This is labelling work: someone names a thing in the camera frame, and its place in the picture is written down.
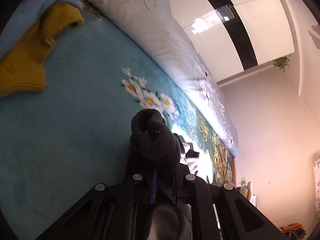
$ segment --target screw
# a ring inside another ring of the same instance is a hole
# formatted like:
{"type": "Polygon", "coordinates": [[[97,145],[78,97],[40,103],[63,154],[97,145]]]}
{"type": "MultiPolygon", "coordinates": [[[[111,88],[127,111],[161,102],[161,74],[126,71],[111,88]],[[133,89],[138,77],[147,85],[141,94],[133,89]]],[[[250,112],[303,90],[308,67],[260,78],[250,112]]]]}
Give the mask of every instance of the screw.
{"type": "Polygon", "coordinates": [[[188,175],[186,176],[186,179],[187,179],[187,180],[195,180],[195,179],[196,179],[196,176],[193,175],[193,174],[188,174],[188,175]]]}
{"type": "Polygon", "coordinates": [[[223,187],[224,187],[226,190],[232,190],[232,189],[233,189],[233,186],[232,186],[230,183],[224,184],[223,187]]]}
{"type": "Polygon", "coordinates": [[[100,184],[97,184],[94,188],[96,191],[102,191],[106,188],[106,186],[104,184],[100,183],[100,184]]]}
{"type": "Polygon", "coordinates": [[[134,174],[133,176],[134,180],[141,180],[142,179],[142,175],[141,174],[134,174]]]}

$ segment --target white flower pattern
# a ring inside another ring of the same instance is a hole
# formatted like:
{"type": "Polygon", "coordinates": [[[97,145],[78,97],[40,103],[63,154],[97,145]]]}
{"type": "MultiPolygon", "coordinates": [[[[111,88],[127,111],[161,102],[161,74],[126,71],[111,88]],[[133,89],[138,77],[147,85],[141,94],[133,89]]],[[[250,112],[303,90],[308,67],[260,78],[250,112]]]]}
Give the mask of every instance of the white flower pattern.
{"type": "Polygon", "coordinates": [[[158,92],[152,93],[146,88],[147,80],[135,75],[132,76],[130,68],[123,68],[122,72],[129,77],[129,80],[123,79],[121,85],[134,98],[138,98],[136,102],[142,108],[156,109],[164,118],[170,118],[173,121],[179,118],[179,110],[176,108],[178,106],[169,96],[163,93],[158,96],[158,92]]]}
{"type": "Polygon", "coordinates": [[[227,148],[231,148],[233,146],[233,137],[231,133],[228,133],[228,142],[226,143],[227,148]]]}
{"type": "Polygon", "coordinates": [[[176,110],[173,100],[165,94],[160,94],[161,103],[171,120],[179,118],[179,111],[176,110]]]}
{"type": "Polygon", "coordinates": [[[216,131],[216,133],[223,140],[227,138],[227,131],[224,126],[222,126],[218,131],[216,131]]]}
{"type": "Polygon", "coordinates": [[[224,108],[224,105],[219,102],[219,106],[220,106],[221,114],[222,114],[222,116],[224,116],[224,114],[225,114],[225,112],[226,112],[226,110],[225,110],[225,108],[224,108]]]}
{"type": "Polygon", "coordinates": [[[211,112],[216,116],[216,112],[214,110],[214,105],[213,105],[213,102],[210,100],[210,93],[208,91],[207,86],[204,83],[204,80],[200,81],[200,88],[202,90],[202,94],[204,96],[206,96],[204,103],[208,106],[208,108],[211,110],[211,112]]]}

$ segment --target potted plant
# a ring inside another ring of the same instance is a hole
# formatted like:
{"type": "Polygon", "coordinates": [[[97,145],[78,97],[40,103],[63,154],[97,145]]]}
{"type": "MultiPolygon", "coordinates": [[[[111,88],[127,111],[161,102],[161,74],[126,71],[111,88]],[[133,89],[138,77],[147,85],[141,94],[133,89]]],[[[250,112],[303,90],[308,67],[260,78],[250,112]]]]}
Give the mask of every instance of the potted plant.
{"type": "Polygon", "coordinates": [[[290,68],[290,66],[289,66],[289,58],[287,56],[277,58],[277,59],[275,59],[273,61],[273,65],[275,67],[278,67],[280,70],[282,69],[283,73],[284,73],[284,70],[285,70],[286,66],[288,66],[288,68],[290,68]]]}

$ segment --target floral carpet pattern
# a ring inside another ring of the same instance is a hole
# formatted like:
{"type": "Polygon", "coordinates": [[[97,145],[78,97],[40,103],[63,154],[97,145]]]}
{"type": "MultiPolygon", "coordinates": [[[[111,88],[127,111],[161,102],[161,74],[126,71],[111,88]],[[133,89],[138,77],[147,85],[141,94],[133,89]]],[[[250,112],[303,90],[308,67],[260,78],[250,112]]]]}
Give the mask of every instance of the floral carpet pattern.
{"type": "Polygon", "coordinates": [[[172,99],[170,92],[164,93],[161,87],[152,89],[148,85],[148,80],[133,74],[131,68],[127,67],[121,70],[126,77],[121,80],[120,86],[132,96],[133,102],[139,104],[142,109],[158,110],[170,128],[178,127],[179,131],[174,129],[174,132],[183,133],[184,137],[197,145],[200,152],[210,157],[213,166],[212,184],[222,185],[226,182],[232,182],[231,155],[227,147],[182,91],[180,91],[180,102],[181,98],[186,100],[183,105],[179,105],[175,99],[172,99]],[[186,108],[185,104],[187,104],[188,111],[181,112],[181,108],[186,108]],[[186,114],[189,120],[193,120],[188,126],[181,125],[186,114]]]}

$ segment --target black metal bracket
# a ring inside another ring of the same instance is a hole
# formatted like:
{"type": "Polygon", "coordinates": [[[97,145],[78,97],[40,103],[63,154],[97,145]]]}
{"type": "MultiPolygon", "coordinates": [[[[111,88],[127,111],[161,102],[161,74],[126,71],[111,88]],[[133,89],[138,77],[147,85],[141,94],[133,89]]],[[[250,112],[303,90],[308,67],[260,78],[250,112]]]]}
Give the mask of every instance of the black metal bracket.
{"type": "MultiPolygon", "coordinates": [[[[156,174],[148,174],[151,187],[140,174],[111,187],[97,184],[36,240],[135,240],[137,206],[154,202],[156,174]]],[[[220,240],[213,204],[224,240],[287,239],[231,184],[207,184],[186,165],[173,176],[172,191],[176,204],[191,205],[194,240],[220,240]]]]}

